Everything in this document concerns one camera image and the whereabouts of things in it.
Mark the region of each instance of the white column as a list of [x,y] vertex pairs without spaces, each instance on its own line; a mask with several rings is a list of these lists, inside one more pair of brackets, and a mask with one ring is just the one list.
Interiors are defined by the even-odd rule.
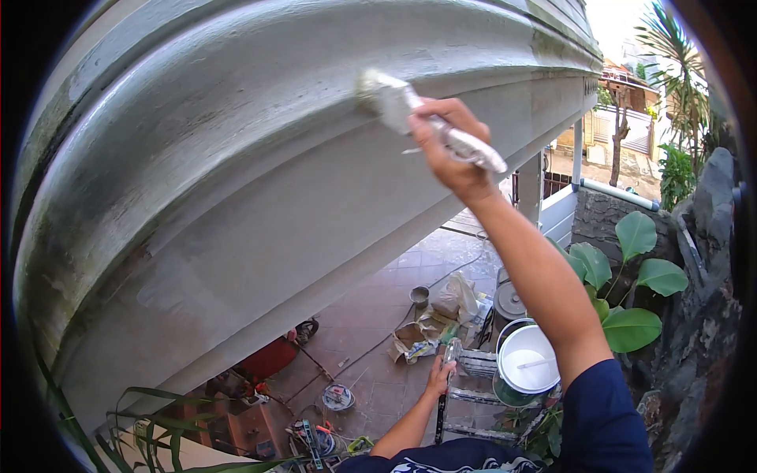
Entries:
[[583,117],[573,125],[573,192],[581,186],[581,158],[584,150]]
[[539,223],[544,193],[544,153],[539,151],[518,168],[518,210],[535,225]]

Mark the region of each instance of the small paint can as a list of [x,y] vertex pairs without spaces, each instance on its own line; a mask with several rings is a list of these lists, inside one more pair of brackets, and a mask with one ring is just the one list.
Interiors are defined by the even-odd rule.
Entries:
[[[548,395],[560,381],[554,357],[552,345],[533,319],[505,325],[497,339],[497,373],[492,381],[497,398],[506,406],[523,407]],[[518,368],[542,359],[552,360]]]
[[428,306],[428,286],[418,286],[410,291],[410,300],[416,305],[416,309],[425,309]]
[[342,384],[332,384],[323,390],[323,405],[332,411],[343,411],[355,404],[355,396]]

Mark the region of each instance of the hand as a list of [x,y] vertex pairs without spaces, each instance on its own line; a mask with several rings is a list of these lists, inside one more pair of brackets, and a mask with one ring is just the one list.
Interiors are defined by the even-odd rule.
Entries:
[[428,374],[428,383],[426,384],[425,393],[439,397],[447,392],[447,375],[455,369],[457,361],[452,361],[441,368],[441,355],[437,355],[431,372]]
[[423,101],[425,103],[413,110],[413,115],[407,118],[407,122],[413,138],[425,153],[428,167],[437,179],[466,205],[498,193],[497,188],[491,183],[489,172],[475,164],[460,163],[450,157],[452,151],[441,144],[427,119],[431,115],[438,115],[452,126],[486,143],[489,143],[491,138],[489,127],[479,122],[458,98],[424,98]]

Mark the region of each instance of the white pipe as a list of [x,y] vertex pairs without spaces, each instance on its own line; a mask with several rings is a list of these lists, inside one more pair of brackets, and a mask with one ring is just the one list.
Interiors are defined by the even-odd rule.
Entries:
[[581,180],[581,159],[584,154],[584,119],[579,118],[573,125],[573,192],[578,192]]
[[623,199],[624,201],[631,202],[632,204],[636,204],[639,207],[644,207],[645,209],[651,210],[653,212],[656,212],[660,208],[660,204],[656,199],[654,201],[651,201],[639,195],[626,192],[623,189],[612,187],[603,182],[597,182],[597,181],[593,181],[591,179],[582,177],[581,185],[584,186],[585,188],[593,189],[595,191],[599,191],[604,194],[611,195],[619,199]]

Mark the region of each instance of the person's left hand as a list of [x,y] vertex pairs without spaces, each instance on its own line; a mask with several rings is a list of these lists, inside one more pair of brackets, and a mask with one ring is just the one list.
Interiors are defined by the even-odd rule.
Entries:
[[436,397],[447,392],[447,375],[450,374],[457,366],[457,361],[449,362],[444,367],[441,366],[441,355],[437,355],[431,372],[428,374],[428,383],[425,392],[433,394]]

